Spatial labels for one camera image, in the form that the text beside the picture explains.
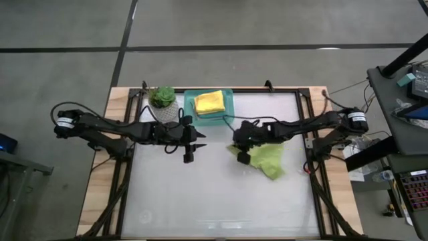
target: white label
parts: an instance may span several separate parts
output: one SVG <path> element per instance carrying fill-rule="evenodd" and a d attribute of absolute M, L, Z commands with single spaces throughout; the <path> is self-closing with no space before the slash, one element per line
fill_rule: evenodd
<path fill-rule="evenodd" d="M 56 121 L 57 125 L 60 127 L 74 128 L 74 125 L 71 124 L 72 122 L 73 119 L 67 117 L 60 117 Z"/>
<path fill-rule="evenodd" d="M 365 117 L 354 117 L 352 118 L 352 121 L 366 121 Z"/>
<path fill-rule="evenodd" d="M 422 170 L 422 171 L 412 171 L 412 172 L 410 172 L 410 175 L 420 175 L 420 174 L 427 174 L 427 171 Z"/>
<path fill-rule="evenodd" d="M 366 115 L 363 112 L 354 112 L 354 113 L 350 113 L 348 114 L 348 118 L 352 118 L 352 117 L 356 117 L 356 116 L 361 116 L 361 117 L 366 117 Z"/>

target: yellow sponge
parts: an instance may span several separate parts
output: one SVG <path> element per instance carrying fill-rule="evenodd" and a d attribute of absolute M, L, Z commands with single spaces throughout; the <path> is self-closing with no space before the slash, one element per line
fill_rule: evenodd
<path fill-rule="evenodd" d="M 195 108 L 197 114 L 210 114 L 225 111 L 222 91 L 218 90 L 196 96 Z"/>

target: plant pot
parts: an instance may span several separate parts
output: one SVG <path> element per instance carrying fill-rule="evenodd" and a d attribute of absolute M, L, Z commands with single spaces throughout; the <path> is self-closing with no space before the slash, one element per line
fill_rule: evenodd
<path fill-rule="evenodd" d="M 179 104 L 177 100 L 164 108 L 156 108 L 149 101 L 150 108 L 155 117 L 162 123 L 173 121 L 179 115 Z"/>

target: concrete floor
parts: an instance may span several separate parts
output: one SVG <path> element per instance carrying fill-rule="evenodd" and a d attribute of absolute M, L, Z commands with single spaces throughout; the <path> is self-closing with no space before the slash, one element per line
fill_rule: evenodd
<path fill-rule="evenodd" d="M 0 48 L 119 46 L 130 4 L 0 0 Z M 411 43 L 428 32 L 426 20 L 416 0 L 140 0 L 128 45 Z M 367 68 L 388 64 L 403 50 L 134 52 L 125 55 L 118 85 L 260 86 L 271 80 L 332 92 L 364 80 Z M 94 153 L 79 139 L 56 139 L 49 111 L 75 100 L 102 113 L 116 59 L 117 53 L 0 54 L 0 100 L 7 103 L 0 133 L 19 140 L 18 155 L 55 166 L 51 177 L 34 175 L 16 240 L 74 236 Z M 364 87 L 332 97 L 362 106 Z M 368 119 L 370 131 L 388 131 L 377 102 Z M 380 215 L 385 191 L 355 196 L 365 234 L 418 240 L 403 219 Z"/>

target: potted plant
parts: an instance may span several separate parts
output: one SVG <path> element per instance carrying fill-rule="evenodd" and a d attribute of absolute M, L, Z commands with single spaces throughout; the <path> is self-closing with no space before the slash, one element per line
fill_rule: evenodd
<path fill-rule="evenodd" d="M 148 105 L 155 117 L 163 123 L 173 121 L 179 114 L 179 104 L 171 87 L 158 87 L 148 93 Z"/>

